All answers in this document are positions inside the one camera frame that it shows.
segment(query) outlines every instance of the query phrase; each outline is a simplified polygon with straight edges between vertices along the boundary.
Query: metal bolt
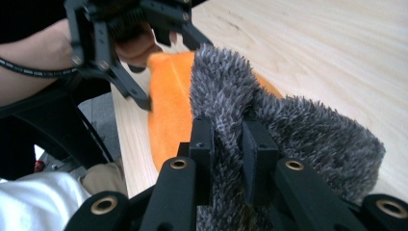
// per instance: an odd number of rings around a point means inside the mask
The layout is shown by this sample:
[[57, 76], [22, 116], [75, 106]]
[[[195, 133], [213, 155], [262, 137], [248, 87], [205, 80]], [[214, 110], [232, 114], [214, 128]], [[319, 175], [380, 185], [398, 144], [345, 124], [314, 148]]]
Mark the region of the metal bolt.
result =
[[188, 13], [183, 13], [183, 19], [185, 21], [188, 21], [190, 19], [189, 14]]
[[99, 62], [99, 66], [104, 70], [109, 69], [109, 64], [106, 61]]
[[81, 60], [81, 58], [79, 58], [78, 56], [72, 56], [72, 57], [71, 57], [71, 61], [72, 61], [75, 65], [80, 65], [80, 64], [82, 64], [82, 60]]

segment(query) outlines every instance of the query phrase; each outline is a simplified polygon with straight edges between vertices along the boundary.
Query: fingers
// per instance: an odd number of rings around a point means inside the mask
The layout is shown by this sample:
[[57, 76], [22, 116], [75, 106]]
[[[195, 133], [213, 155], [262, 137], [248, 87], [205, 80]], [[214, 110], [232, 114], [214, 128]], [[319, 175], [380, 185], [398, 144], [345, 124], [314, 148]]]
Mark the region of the fingers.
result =
[[143, 32], [136, 38], [116, 44], [116, 54], [127, 64], [145, 67], [148, 56], [162, 49], [156, 44], [150, 26], [143, 25]]

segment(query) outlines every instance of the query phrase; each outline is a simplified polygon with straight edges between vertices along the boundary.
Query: black cable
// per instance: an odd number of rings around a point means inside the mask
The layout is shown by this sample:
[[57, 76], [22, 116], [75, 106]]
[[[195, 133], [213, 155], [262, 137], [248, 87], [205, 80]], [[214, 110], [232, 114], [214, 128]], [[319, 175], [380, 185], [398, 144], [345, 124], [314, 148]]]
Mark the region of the black cable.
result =
[[33, 68], [25, 67], [19, 64], [13, 64], [2, 58], [0, 58], [0, 66], [3, 66], [6, 69], [19, 73], [19, 74], [28, 75], [28, 76], [37, 77], [37, 78], [44, 78], [44, 79], [72, 76], [73, 74], [76, 74], [77, 72], [76, 68], [69, 68], [69, 69], [63, 69], [63, 70], [33, 69]]

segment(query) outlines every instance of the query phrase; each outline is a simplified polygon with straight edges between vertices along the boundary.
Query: gray fluffy fabric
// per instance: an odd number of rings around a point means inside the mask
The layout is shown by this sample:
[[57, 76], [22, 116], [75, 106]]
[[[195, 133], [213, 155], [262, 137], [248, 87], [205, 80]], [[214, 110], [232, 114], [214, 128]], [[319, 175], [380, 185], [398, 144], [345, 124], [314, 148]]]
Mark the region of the gray fluffy fabric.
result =
[[282, 155], [312, 166], [339, 197], [359, 203], [377, 180], [385, 148], [369, 130], [319, 102], [269, 94], [238, 53], [212, 46], [195, 53], [191, 110], [194, 117], [208, 116], [216, 129], [213, 198], [198, 208], [197, 230], [272, 229], [264, 209], [244, 203], [245, 114], [266, 125]]

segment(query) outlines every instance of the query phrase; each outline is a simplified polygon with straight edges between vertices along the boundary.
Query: light wood surface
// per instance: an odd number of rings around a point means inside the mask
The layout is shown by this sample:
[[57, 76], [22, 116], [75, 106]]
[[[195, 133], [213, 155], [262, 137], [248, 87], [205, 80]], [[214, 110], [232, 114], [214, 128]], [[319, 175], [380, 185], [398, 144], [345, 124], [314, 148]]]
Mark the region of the light wood surface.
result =
[[[211, 0], [192, 17], [282, 94], [320, 100], [368, 127], [387, 149], [374, 193], [408, 201], [408, 1]], [[147, 88], [148, 73], [135, 79]], [[133, 196], [158, 175], [147, 113], [116, 90], [114, 101]]]

